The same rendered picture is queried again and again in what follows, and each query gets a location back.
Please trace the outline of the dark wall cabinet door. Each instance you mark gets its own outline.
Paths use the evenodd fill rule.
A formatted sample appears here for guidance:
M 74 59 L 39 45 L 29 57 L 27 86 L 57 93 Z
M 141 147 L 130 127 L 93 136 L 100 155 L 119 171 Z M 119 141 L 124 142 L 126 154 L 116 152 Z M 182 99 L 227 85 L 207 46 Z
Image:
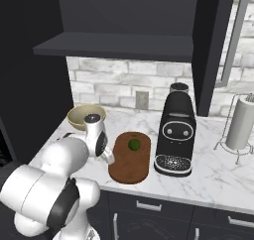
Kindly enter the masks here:
M 196 115 L 207 117 L 233 0 L 197 0 L 191 70 Z

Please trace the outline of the green lime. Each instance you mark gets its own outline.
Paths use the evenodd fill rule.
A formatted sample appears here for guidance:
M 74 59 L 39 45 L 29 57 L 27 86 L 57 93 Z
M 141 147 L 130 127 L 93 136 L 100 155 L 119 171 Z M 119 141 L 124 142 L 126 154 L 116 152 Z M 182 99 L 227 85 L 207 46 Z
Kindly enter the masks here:
M 131 151 L 138 151 L 140 148 L 140 142 L 138 139 L 131 139 L 128 143 L 128 147 Z

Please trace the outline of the yellow bowl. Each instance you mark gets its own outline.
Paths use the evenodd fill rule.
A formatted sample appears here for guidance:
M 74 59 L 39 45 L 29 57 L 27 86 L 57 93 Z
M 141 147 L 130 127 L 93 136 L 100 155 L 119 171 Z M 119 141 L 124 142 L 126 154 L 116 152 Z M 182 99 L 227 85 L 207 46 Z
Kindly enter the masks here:
M 80 104 L 69 110 L 67 113 L 68 123 L 79 131 L 85 130 L 84 117 L 88 114 L 98 114 L 102 119 L 106 117 L 106 111 L 103 107 L 96 104 Z

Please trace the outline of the dark wall cabinet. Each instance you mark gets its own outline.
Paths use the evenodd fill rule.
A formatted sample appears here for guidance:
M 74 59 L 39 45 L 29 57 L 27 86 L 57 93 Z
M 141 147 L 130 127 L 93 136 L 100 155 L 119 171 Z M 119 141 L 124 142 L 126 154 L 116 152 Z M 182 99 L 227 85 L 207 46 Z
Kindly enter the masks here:
M 197 0 L 59 0 L 63 31 L 38 55 L 190 62 Z

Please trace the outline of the tall dark cabinet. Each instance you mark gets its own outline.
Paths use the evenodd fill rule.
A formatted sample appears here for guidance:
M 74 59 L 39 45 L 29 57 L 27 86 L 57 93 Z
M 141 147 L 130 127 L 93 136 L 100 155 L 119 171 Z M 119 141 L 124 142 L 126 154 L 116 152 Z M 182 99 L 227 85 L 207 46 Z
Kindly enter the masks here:
M 73 106 L 65 58 L 34 53 L 63 30 L 59 0 L 0 0 L 0 130 L 15 161 L 31 161 Z

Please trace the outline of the brown wooden cutting board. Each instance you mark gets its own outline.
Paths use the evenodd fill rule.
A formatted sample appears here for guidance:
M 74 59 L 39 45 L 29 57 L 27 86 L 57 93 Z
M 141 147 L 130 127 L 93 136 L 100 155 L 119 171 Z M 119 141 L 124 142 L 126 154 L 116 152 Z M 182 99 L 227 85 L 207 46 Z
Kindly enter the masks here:
M 131 151 L 128 143 L 131 139 L 138 139 L 140 148 Z M 115 163 L 108 166 L 111 178 L 117 182 L 134 184 L 143 181 L 150 166 L 151 139 L 140 132 L 125 132 L 115 141 L 113 155 Z

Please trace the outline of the dark drawer front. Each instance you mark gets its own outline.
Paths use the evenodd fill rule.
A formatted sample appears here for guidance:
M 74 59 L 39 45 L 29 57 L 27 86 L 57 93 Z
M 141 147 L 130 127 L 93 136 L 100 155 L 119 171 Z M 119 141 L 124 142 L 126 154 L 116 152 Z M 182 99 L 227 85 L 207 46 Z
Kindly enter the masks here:
M 142 203 L 159 205 L 162 204 L 162 210 L 152 211 L 147 209 L 141 209 L 136 207 L 136 200 L 139 200 Z M 132 211 L 136 213 L 144 213 L 153 216 L 159 216 L 169 219 L 176 219 L 181 221 L 190 222 L 193 206 L 190 204 L 184 204 L 179 202 L 161 200 L 156 198 L 126 194 L 126 193 L 118 193 L 109 191 L 108 192 L 108 202 L 110 208 Z
M 191 221 L 193 223 L 216 226 L 237 231 L 247 231 L 254 234 L 254 228 L 230 224 L 228 218 L 254 223 L 254 215 L 251 214 L 201 206 L 196 206 L 194 208 Z

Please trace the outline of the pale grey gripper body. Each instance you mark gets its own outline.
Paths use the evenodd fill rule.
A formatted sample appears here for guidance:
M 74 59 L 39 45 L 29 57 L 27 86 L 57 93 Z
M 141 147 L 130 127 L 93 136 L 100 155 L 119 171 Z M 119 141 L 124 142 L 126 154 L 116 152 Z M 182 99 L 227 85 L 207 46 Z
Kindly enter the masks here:
M 115 163 L 115 158 L 113 152 L 108 147 L 105 147 L 104 152 L 101 154 L 102 158 L 108 165 L 112 165 Z

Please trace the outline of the black coffee machine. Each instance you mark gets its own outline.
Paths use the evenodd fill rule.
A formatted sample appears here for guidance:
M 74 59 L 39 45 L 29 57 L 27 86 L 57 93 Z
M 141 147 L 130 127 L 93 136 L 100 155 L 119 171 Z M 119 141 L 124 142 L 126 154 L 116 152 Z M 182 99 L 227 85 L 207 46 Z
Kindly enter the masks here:
M 154 161 L 158 173 L 176 178 L 191 174 L 195 130 L 189 87 L 185 83 L 173 83 L 160 122 Z

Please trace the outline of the white paper towel roll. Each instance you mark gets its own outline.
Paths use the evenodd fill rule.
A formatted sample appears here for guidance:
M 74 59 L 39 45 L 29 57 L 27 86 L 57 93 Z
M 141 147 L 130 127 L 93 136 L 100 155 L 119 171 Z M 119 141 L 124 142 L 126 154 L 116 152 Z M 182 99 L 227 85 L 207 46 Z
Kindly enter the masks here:
M 248 143 L 254 126 L 254 94 L 241 95 L 236 103 L 235 111 L 225 141 L 231 150 L 244 149 Z

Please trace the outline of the dark base cupboard door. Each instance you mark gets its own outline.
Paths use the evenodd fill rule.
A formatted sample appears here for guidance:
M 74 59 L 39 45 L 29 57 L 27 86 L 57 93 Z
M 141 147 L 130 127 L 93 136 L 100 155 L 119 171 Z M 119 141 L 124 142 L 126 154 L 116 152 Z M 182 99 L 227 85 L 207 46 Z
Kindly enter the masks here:
M 118 240 L 187 240 L 190 224 L 142 213 L 111 210 L 110 218 L 118 214 Z
M 254 240 L 254 234 L 243 231 L 192 223 L 187 240 L 194 240 L 195 231 L 199 230 L 197 240 Z

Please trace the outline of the grey wall outlet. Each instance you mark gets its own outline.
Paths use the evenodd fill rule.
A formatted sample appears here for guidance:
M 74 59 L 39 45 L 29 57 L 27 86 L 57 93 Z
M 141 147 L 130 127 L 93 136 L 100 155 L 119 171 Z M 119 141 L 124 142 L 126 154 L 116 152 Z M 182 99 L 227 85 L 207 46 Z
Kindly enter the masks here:
M 136 92 L 136 108 L 140 110 L 147 110 L 149 105 L 149 92 L 137 91 Z

